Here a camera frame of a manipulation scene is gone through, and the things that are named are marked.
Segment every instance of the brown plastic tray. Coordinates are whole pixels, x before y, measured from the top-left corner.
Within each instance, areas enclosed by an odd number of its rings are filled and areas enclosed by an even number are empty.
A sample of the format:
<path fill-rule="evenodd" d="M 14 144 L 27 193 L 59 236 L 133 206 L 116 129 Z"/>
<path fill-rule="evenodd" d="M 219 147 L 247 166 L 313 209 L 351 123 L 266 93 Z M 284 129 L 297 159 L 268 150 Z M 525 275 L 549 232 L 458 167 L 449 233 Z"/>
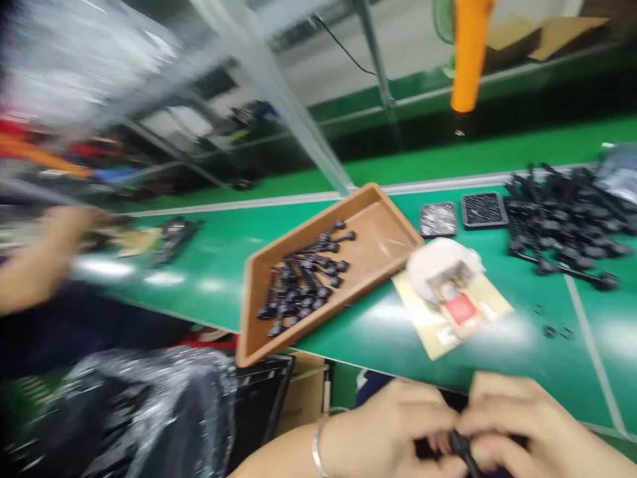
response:
<path fill-rule="evenodd" d="M 347 222 L 345 231 L 356 231 L 357 239 L 353 242 L 341 242 L 337 254 L 324 252 L 321 255 L 350 263 L 349 270 L 341 274 L 343 285 L 334 290 L 326 305 L 278 337 L 270 339 L 267 333 L 272 328 L 273 320 L 264 321 L 256 315 L 265 303 L 271 267 L 281 265 L 285 254 L 310 244 L 319 234 L 329 230 L 338 219 Z M 334 237 L 343 235 L 345 231 L 336 231 Z M 394 275 L 405 265 L 412 251 L 424 243 L 418 231 L 381 188 L 370 183 L 256 252 L 246 264 L 247 289 L 242 309 L 237 365 L 251 366 L 265 355 L 292 345 Z M 328 285 L 326 279 L 320 276 L 318 278 Z"/>

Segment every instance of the green fan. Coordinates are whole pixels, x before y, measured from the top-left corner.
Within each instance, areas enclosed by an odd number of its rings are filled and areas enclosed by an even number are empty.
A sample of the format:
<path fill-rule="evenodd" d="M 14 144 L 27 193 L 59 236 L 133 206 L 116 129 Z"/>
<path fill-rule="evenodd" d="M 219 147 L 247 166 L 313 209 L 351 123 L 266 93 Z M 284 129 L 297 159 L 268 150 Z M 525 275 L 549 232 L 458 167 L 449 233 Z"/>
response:
<path fill-rule="evenodd" d="M 455 0 L 434 0 L 433 2 L 433 26 L 438 38 L 443 43 L 453 45 L 456 33 L 456 6 Z M 456 76 L 456 56 L 453 54 L 443 72 L 449 78 Z"/>

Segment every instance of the tray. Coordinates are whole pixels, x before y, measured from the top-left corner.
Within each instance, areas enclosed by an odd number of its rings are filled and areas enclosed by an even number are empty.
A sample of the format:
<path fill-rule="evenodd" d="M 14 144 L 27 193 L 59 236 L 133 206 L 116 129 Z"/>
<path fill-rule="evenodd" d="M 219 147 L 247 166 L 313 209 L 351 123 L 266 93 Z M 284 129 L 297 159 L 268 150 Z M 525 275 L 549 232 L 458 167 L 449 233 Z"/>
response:
<path fill-rule="evenodd" d="M 458 233 L 456 203 L 435 202 L 420 208 L 420 235 L 424 239 L 452 238 Z"/>
<path fill-rule="evenodd" d="M 347 229 L 356 231 L 357 239 L 341 243 L 337 254 L 325 252 L 322 255 L 350 263 L 350 269 L 342 275 L 343 285 L 334 290 L 326 305 L 270 339 L 267 333 L 273 322 L 259 320 L 256 315 L 265 302 L 271 267 L 281 264 L 285 254 L 311 243 L 338 219 L 347 222 Z M 237 365 L 251 366 L 265 355 L 292 345 L 402 269 L 412 251 L 424 243 L 418 231 L 381 188 L 370 183 L 256 252 L 246 264 L 246 296 Z M 328 285 L 326 279 L 321 277 L 319 280 Z"/>
<path fill-rule="evenodd" d="M 460 206 L 465 230 L 495 229 L 509 223 L 502 196 L 495 191 L 464 195 L 460 199 Z"/>

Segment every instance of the orange hair dryer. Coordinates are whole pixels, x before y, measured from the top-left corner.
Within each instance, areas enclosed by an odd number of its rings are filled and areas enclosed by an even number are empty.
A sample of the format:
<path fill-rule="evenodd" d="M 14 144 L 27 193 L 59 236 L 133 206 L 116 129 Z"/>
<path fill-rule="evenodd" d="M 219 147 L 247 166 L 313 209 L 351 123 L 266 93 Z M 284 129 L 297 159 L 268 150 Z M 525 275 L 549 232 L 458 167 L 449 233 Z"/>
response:
<path fill-rule="evenodd" d="M 484 66 L 489 20 L 497 0 L 455 0 L 456 77 L 451 107 L 460 116 L 473 111 Z"/>

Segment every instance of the paper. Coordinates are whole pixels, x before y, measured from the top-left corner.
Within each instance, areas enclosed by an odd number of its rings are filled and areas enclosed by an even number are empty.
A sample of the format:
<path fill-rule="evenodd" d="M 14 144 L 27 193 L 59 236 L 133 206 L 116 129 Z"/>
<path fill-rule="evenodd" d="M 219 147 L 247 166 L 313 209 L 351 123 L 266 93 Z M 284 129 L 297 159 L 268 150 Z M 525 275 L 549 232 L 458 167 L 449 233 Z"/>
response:
<path fill-rule="evenodd" d="M 457 328 L 450 324 L 452 319 L 418 296 L 407 271 L 399 272 L 391 280 L 431 360 L 438 359 L 462 343 Z M 513 307 L 484 274 L 477 274 L 464 292 L 479 310 L 478 327 L 513 311 Z"/>

